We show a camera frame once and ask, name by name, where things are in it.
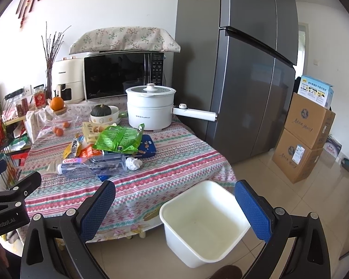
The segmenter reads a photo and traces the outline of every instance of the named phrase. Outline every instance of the green pumpkin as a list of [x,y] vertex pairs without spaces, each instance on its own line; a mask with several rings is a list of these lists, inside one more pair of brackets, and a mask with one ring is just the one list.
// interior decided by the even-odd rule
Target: green pumpkin
[[92,116],[106,116],[111,115],[111,108],[109,106],[106,106],[104,104],[97,105],[92,108],[92,111],[90,112],[90,115]]

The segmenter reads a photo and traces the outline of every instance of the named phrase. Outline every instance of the screw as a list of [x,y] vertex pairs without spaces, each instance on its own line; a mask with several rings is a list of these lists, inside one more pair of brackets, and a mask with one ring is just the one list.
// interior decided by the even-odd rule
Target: screw
[[275,212],[278,214],[278,215],[284,215],[284,210],[282,208],[276,208],[275,209]]
[[75,209],[68,209],[67,211],[66,211],[66,215],[67,216],[73,216],[73,214],[75,214],[76,213],[76,210]]
[[318,219],[318,214],[315,212],[311,212],[310,217],[312,217],[313,219]]
[[41,218],[41,214],[35,214],[32,219],[36,221],[36,220],[39,220],[40,218]]

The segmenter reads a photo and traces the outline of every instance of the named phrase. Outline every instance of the microwave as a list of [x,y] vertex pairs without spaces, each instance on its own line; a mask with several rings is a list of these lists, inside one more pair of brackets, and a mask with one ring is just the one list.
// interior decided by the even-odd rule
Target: microwave
[[147,83],[163,86],[163,52],[100,52],[84,58],[86,100],[126,95]]

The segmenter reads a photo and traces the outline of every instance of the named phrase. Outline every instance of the crumpled tissue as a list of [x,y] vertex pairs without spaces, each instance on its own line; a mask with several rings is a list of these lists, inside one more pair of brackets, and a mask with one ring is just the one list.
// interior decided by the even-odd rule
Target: crumpled tissue
[[142,166],[143,162],[142,162],[142,160],[139,160],[138,158],[128,157],[125,161],[125,164],[127,165],[128,169],[135,171],[135,170],[138,170]]

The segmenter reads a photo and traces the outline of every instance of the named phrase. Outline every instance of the crushed plastic bottle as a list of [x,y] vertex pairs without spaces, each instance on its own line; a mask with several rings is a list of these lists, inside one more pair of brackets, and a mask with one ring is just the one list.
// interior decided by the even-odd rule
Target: crushed plastic bottle
[[126,173],[125,156],[121,153],[67,158],[57,166],[58,174],[67,178],[108,177]]

